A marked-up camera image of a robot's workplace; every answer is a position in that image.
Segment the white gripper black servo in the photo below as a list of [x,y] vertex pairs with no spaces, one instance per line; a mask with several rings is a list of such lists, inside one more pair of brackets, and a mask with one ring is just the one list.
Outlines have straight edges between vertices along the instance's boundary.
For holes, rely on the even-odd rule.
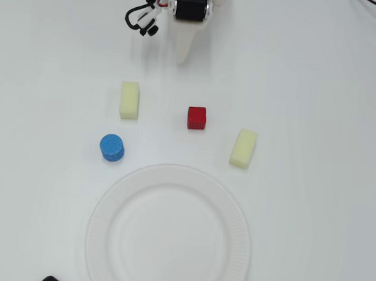
[[168,0],[168,8],[177,20],[177,41],[175,58],[178,64],[184,63],[190,52],[194,38],[204,30],[206,21],[214,11],[214,0]]

